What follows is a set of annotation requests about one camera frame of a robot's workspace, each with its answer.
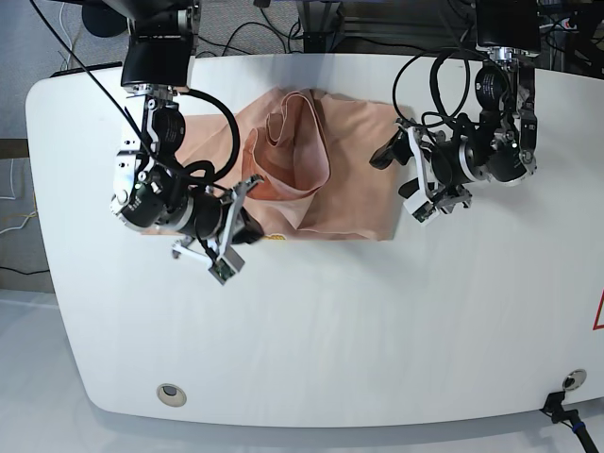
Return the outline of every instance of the crumpled fabric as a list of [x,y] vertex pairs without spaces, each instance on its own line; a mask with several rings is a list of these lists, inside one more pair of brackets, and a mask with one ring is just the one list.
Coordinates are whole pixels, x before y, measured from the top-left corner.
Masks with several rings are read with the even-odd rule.
[[[220,181],[232,187],[259,174],[244,207],[268,237],[388,240],[397,213],[398,166],[369,160],[397,131],[392,106],[315,90],[273,89],[235,115],[243,147]],[[218,169],[231,148],[221,115],[186,117],[183,165],[207,159]]]

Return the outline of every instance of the gray carpet floor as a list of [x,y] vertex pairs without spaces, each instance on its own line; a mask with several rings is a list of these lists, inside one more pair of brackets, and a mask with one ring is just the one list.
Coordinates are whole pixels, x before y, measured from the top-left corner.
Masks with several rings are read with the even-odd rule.
[[[43,14],[59,31],[61,3],[36,0]],[[297,20],[295,3],[273,1],[267,9],[271,22],[279,30],[289,32]],[[252,0],[204,0],[201,31],[212,42],[227,43],[233,31],[249,21],[264,23]],[[96,38],[83,26],[81,8],[67,4],[63,10],[63,24],[75,42],[75,52],[85,64],[94,65],[123,61],[127,51],[127,34],[115,38]],[[232,45],[254,54],[282,52],[282,45],[270,31],[257,25],[247,26],[237,34]],[[294,43],[299,49],[300,42]],[[0,1],[0,138],[27,137],[25,126],[25,99],[31,87],[48,78],[63,64],[60,45],[44,27],[26,0]],[[201,42],[198,52],[211,51],[218,55],[222,47]],[[0,160],[0,196],[10,195],[10,160]],[[28,159],[14,163],[17,201],[0,200],[0,230],[23,222],[13,214],[33,211],[33,185]],[[0,235],[0,266],[27,272],[47,269],[40,223],[30,219],[18,231]],[[52,279],[48,274],[19,276],[0,270],[0,288],[52,293]]]

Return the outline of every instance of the metal grommet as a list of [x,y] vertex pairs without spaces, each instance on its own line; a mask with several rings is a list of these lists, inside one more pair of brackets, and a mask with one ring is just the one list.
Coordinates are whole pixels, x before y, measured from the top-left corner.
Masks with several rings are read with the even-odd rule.
[[585,379],[587,379],[587,372],[585,370],[575,370],[564,379],[562,388],[567,392],[572,392],[583,385]]
[[180,408],[187,402],[185,393],[174,384],[161,384],[158,387],[158,398],[166,406]]

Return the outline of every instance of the white table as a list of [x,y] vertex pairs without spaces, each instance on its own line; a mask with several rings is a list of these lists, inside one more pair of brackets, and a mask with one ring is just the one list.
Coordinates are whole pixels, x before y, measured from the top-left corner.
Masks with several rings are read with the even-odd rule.
[[[204,59],[193,87],[238,110],[275,86],[388,102],[407,60],[393,56]],[[431,59],[401,102],[433,109]],[[441,71],[445,105],[462,64]],[[120,71],[98,76],[119,99]],[[213,112],[193,99],[185,114]],[[477,117],[470,96],[465,111]],[[604,84],[537,73],[538,174],[471,188],[470,210],[422,228],[401,217],[386,243],[261,242],[225,288],[172,238],[144,237],[109,213],[122,119],[85,75],[27,98],[42,233],[88,396],[148,417],[270,427],[368,427],[539,409],[585,368],[567,400],[604,396]],[[182,388],[163,405],[162,383]]]

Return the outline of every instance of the warning sticker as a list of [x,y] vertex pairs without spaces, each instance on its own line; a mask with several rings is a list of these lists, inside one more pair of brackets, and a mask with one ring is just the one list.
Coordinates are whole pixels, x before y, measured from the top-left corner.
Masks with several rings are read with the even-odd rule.
[[594,330],[604,328],[604,310],[602,309],[602,306],[604,306],[604,293],[602,293],[602,298],[600,299],[600,306],[597,309],[596,321],[594,322]]

